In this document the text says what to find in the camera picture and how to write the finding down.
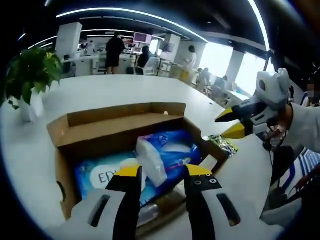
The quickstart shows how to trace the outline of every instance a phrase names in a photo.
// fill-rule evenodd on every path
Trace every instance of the window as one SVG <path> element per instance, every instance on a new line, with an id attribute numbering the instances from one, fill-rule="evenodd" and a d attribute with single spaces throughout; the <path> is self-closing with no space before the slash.
<path id="1" fill-rule="evenodd" d="M 150 51 L 152 54 L 155 54 L 155 53 L 156 53 L 157 46 L 158 46 L 158 42 L 159 42 L 158 39 L 153 39 L 153 40 L 151 40 L 150 47 L 149 47 L 149 51 Z"/>
<path id="2" fill-rule="evenodd" d="M 204 48 L 199 68 L 208 68 L 211 74 L 223 78 L 227 73 L 233 50 L 231 46 L 209 42 Z"/>
<path id="3" fill-rule="evenodd" d="M 266 60 L 253 54 L 246 53 L 243 57 L 239 73 L 235 79 L 237 86 L 253 96 L 256 91 L 257 74 L 264 70 L 265 64 Z M 275 71 L 275 67 L 271 61 L 269 61 L 266 71 Z"/>

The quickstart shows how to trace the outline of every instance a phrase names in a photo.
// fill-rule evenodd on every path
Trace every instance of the green leaves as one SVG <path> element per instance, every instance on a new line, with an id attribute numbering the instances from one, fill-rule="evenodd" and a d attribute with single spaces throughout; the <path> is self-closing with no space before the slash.
<path id="1" fill-rule="evenodd" d="M 25 103 L 28 105 L 30 105 L 31 95 L 32 95 L 31 89 L 33 87 L 34 87 L 33 84 L 29 81 L 25 82 L 22 86 L 22 98 L 25 101 Z"/>
<path id="2" fill-rule="evenodd" d="M 31 89 L 45 92 L 46 86 L 51 87 L 53 81 L 60 82 L 61 72 L 62 63 L 51 50 L 40 47 L 24 50 L 11 61 L 4 81 L 4 95 L 7 99 L 22 98 L 30 104 Z"/>

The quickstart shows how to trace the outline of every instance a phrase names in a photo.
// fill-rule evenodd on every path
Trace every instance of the box flap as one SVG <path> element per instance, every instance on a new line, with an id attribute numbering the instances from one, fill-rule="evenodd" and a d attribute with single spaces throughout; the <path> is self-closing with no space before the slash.
<path id="1" fill-rule="evenodd" d="M 69 113 L 48 124 L 56 147 L 182 118 L 186 105 L 174 102 L 139 103 Z"/>

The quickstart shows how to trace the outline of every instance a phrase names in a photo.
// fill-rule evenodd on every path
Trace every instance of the cardboard box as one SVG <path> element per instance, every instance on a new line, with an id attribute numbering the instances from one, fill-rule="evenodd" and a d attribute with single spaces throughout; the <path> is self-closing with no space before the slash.
<path id="1" fill-rule="evenodd" d="M 201 137 L 201 131 L 184 117 L 184 103 L 139 103 L 69 113 L 47 125 L 56 147 L 56 180 L 62 189 L 61 207 L 66 219 L 81 201 L 74 166 L 85 158 L 135 149 L 140 136 L 185 129 L 198 146 L 202 159 L 217 160 L 215 173 L 227 160 L 222 150 Z"/>

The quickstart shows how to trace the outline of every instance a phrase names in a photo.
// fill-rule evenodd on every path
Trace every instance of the potted plant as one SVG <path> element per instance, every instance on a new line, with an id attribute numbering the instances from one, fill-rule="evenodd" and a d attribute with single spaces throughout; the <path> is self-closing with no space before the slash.
<path id="1" fill-rule="evenodd" d="M 41 92 L 53 81 L 60 82 L 62 63 L 49 48 L 32 47 L 16 56 L 5 77 L 5 98 L 22 119 L 32 122 L 44 112 Z"/>

